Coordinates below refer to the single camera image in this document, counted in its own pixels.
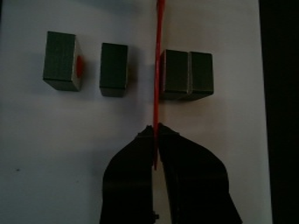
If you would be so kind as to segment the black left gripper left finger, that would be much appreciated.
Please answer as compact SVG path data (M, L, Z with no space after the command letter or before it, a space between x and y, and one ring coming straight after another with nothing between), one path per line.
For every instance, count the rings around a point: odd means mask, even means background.
M103 177L99 224L155 224L153 127L147 126L112 157Z

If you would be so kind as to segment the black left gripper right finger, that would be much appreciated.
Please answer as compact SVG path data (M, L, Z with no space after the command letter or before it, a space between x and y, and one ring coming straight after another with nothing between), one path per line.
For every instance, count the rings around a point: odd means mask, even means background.
M212 152L163 124L159 152L172 224L242 224L227 169Z

